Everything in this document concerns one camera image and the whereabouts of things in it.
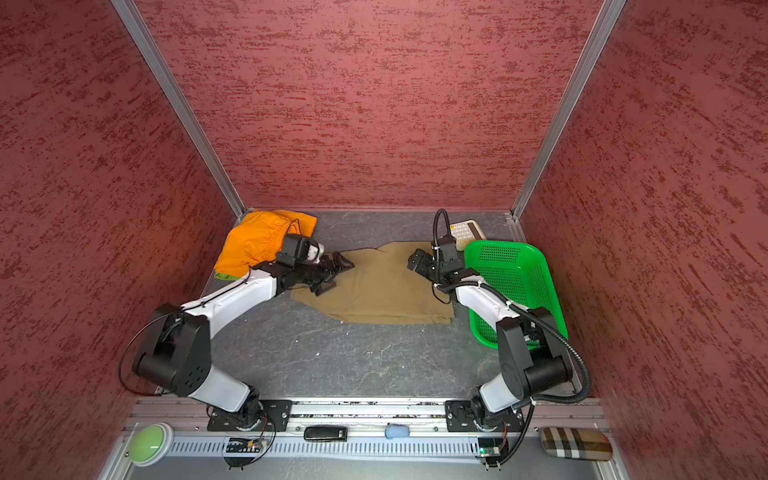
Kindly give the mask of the khaki brown shorts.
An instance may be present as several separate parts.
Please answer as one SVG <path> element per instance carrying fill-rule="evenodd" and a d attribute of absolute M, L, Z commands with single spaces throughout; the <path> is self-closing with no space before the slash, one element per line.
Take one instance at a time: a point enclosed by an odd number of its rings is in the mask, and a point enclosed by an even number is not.
<path fill-rule="evenodd" d="M 317 296 L 295 288 L 291 299 L 346 323 L 391 325 L 448 325 L 454 309 L 432 294 L 432 284 L 407 267 L 416 250 L 427 242 L 390 242 L 378 248 L 346 251 L 354 268 L 335 278 L 336 286 Z"/>

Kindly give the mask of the orange shorts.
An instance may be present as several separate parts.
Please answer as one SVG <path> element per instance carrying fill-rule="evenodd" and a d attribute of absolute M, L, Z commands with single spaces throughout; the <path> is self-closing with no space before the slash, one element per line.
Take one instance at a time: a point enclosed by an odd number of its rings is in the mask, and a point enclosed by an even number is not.
<path fill-rule="evenodd" d="M 214 272 L 242 278 L 251 267 L 274 261 L 285 235 L 311 236 L 317 223 L 301 212 L 254 210 L 228 234 Z"/>

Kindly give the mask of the lime green shorts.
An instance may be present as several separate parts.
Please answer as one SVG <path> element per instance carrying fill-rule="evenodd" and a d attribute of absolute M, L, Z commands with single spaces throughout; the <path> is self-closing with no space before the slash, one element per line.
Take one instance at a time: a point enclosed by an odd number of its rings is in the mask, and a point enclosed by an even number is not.
<path fill-rule="evenodd" d="M 232 276 L 232 275 L 228 275 L 228 274 L 224 274 L 224 273 L 219 273 L 219 272 L 215 272 L 214 273 L 214 277 L 216 279 L 222 280 L 222 281 L 235 281 L 235 280 L 238 280 L 240 278 L 240 277 L 237 277 L 237 276 Z"/>

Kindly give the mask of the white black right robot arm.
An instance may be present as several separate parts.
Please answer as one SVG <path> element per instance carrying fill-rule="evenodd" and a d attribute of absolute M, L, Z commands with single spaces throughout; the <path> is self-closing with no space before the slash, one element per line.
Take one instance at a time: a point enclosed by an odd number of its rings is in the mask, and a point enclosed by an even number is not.
<path fill-rule="evenodd" d="M 574 365 L 567 340 L 549 310 L 516 303 L 477 271 L 457 263 L 449 270 L 446 262 L 422 249 L 411 254 L 407 267 L 480 316 L 497 334 L 500 373 L 478 387 L 470 400 L 479 426 L 495 426 L 538 395 L 571 381 Z"/>

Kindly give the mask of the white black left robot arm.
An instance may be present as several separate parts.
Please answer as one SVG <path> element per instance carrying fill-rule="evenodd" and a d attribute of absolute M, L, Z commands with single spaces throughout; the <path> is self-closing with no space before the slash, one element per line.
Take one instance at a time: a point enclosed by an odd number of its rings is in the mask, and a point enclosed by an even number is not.
<path fill-rule="evenodd" d="M 295 286 L 321 295 L 335 286 L 337 275 L 353 268 L 338 252 L 310 264 L 263 262 L 229 287 L 182 306 L 166 304 L 137 335 L 141 343 L 132 372 L 177 397 L 210 407 L 232 429 L 260 428 L 269 415 L 258 390 L 213 364 L 212 339 L 255 306 Z"/>

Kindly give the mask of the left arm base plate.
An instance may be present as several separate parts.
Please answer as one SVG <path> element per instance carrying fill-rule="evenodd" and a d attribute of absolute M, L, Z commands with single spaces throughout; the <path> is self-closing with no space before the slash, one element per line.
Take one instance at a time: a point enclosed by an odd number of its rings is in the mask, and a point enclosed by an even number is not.
<path fill-rule="evenodd" d="M 289 422 L 293 402 L 290 400 L 261 400 L 261 410 L 256 414 L 253 424 L 242 421 L 240 417 L 216 407 L 208 407 L 209 432 L 262 432 L 272 429 L 284 432 Z"/>

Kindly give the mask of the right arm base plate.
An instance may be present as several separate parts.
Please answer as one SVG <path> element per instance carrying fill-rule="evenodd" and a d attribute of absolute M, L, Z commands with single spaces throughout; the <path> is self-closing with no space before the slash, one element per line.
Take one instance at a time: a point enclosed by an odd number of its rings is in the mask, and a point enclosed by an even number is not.
<path fill-rule="evenodd" d="M 522 414 L 511 408 L 490 412 L 479 397 L 447 400 L 444 406 L 449 432 L 519 432 L 524 423 Z"/>

